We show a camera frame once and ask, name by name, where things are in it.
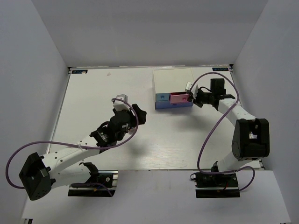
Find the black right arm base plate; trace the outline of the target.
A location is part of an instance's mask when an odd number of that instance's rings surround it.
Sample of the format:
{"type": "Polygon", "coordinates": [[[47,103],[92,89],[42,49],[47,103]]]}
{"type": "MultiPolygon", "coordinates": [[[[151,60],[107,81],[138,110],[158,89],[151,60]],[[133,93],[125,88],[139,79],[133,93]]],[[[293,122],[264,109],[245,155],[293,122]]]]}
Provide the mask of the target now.
{"type": "Polygon", "coordinates": [[[200,172],[190,175],[195,182],[196,198],[239,198],[236,174],[206,175],[200,172]]]}

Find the pink small drawer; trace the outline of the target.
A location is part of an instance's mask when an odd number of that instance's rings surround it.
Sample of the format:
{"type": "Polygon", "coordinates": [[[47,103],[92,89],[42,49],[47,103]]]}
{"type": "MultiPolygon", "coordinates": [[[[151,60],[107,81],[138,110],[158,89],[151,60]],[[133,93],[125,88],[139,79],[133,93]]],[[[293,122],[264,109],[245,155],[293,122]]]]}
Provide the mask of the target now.
{"type": "Polygon", "coordinates": [[[171,104],[188,103],[189,95],[186,92],[176,92],[170,94],[171,104]]]}

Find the light blue small drawer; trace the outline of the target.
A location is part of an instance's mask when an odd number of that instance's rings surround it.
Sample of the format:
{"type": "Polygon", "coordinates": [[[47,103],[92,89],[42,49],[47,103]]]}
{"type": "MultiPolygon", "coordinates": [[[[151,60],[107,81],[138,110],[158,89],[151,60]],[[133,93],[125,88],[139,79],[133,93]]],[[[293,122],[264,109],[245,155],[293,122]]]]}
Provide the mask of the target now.
{"type": "Polygon", "coordinates": [[[169,101],[170,94],[169,93],[157,93],[156,101],[169,101]]]}

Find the blue wide bottom drawer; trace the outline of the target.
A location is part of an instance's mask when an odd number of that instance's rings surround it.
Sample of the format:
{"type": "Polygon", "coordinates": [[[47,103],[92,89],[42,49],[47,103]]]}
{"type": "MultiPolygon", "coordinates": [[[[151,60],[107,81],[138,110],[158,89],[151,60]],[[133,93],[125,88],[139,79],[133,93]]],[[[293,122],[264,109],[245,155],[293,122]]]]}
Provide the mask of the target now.
{"type": "Polygon", "coordinates": [[[182,102],[182,103],[171,103],[170,101],[157,101],[155,102],[155,109],[171,109],[171,108],[181,108],[181,107],[192,107],[193,103],[191,102],[182,102]]]}

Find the white mini drawer cabinet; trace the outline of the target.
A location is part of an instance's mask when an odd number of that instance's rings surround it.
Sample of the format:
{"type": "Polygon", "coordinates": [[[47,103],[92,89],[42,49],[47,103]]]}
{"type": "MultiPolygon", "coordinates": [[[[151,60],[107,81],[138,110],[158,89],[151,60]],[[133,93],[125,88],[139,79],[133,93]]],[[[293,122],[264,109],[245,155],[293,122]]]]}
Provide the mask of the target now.
{"type": "Polygon", "coordinates": [[[156,102],[157,93],[186,92],[187,82],[194,82],[191,68],[175,68],[153,71],[153,91],[156,102]]]}

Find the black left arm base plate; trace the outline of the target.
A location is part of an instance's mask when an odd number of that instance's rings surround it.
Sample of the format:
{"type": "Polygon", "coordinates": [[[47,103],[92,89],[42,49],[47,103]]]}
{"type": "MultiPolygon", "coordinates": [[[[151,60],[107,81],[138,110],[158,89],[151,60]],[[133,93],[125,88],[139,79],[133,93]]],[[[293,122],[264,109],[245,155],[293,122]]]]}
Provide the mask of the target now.
{"type": "Polygon", "coordinates": [[[68,196],[72,197],[112,197],[115,194],[118,171],[101,171],[91,176],[86,183],[69,186],[68,196]]]}

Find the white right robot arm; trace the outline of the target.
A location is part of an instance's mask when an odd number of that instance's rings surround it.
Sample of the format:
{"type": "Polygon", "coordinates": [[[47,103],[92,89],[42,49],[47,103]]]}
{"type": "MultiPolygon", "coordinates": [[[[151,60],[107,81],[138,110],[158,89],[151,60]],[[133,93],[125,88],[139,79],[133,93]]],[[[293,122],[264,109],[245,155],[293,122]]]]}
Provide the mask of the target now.
{"type": "Polygon", "coordinates": [[[228,180],[229,173],[237,172],[251,161],[268,157],[270,154],[269,122],[247,112],[239,103],[239,98],[226,93],[223,78],[211,79],[210,89],[202,91],[196,84],[190,84],[186,90],[188,100],[202,107],[211,105],[222,113],[234,126],[231,151],[221,160],[216,161],[209,174],[216,186],[222,186],[228,180]]]}

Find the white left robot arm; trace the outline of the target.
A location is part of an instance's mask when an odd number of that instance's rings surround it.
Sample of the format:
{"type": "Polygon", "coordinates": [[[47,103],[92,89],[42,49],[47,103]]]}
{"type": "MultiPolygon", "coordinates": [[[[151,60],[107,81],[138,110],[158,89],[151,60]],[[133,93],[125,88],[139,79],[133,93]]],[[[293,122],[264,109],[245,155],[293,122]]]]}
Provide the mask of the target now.
{"type": "Polygon", "coordinates": [[[47,195],[52,189],[69,184],[84,187],[98,183],[98,169],[84,159],[99,155],[124,143],[124,136],[146,122],[147,113],[137,104],[113,109],[114,115],[74,146],[49,154],[33,153],[26,159],[19,178],[31,201],[47,195]]]}

